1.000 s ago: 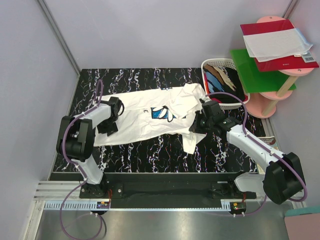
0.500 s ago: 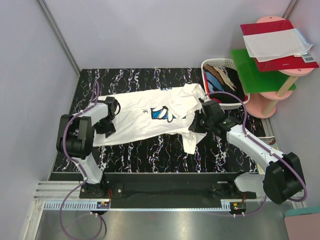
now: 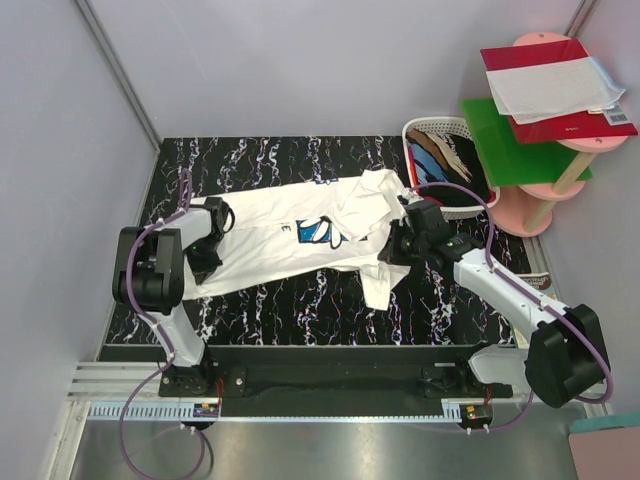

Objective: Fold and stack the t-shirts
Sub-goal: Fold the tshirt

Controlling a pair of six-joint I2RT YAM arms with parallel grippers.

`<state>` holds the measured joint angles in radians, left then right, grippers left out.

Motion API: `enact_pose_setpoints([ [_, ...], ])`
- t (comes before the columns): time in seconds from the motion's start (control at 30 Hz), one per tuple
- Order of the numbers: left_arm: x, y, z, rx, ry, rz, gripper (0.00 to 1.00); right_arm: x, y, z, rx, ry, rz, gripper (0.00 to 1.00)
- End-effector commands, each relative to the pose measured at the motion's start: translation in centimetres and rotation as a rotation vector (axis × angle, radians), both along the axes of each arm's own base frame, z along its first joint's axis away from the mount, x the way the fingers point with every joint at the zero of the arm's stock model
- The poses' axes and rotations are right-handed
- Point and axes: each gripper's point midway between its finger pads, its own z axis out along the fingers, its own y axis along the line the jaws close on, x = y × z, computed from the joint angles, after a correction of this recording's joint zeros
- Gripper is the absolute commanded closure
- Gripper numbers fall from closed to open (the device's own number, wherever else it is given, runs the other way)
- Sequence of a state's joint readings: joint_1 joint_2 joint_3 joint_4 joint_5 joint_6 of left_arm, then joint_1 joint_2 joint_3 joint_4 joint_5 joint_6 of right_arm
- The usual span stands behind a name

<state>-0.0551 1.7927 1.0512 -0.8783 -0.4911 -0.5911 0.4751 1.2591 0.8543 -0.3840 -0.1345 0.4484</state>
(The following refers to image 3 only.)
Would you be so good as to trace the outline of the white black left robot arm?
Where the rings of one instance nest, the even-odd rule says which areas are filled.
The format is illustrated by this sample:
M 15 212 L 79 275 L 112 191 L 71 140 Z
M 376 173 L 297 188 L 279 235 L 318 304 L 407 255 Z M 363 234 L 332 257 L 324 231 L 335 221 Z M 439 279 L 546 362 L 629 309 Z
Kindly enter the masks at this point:
M 184 368 L 181 384 L 196 396 L 215 386 L 216 372 L 204 364 L 204 341 L 183 305 L 186 274 L 200 285 L 223 265 L 218 254 L 235 214 L 220 197 L 181 209 L 166 222 L 125 227 L 119 233 L 112 295 L 152 329 L 168 363 Z

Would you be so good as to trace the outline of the white daisy print t-shirt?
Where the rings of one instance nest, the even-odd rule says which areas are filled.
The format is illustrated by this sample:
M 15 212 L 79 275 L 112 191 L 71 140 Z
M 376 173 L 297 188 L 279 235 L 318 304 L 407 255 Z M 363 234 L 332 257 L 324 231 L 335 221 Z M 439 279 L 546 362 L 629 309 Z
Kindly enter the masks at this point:
M 356 271 L 365 304 L 386 310 L 408 268 L 379 260 L 391 223 L 418 197 L 395 171 L 305 182 L 221 196 L 235 215 L 217 253 L 220 267 L 202 282 L 185 271 L 184 297 L 220 296 L 330 268 Z

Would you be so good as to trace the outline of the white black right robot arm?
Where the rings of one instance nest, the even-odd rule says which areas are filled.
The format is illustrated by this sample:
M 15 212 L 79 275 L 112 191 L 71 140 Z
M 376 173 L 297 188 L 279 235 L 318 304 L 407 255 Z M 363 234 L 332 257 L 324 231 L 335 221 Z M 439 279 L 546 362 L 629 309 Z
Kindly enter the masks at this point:
M 436 203 L 406 206 L 404 217 L 391 221 L 379 258 L 395 266 L 427 264 L 483 299 L 525 336 L 526 350 L 489 345 L 459 366 L 454 384 L 463 395 L 503 384 L 527 389 L 559 408 L 572 400 L 587 402 L 586 391 L 600 382 L 613 387 L 595 311 L 584 304 L 569 307 L 527 284 L 476 239 L 454 232 Z

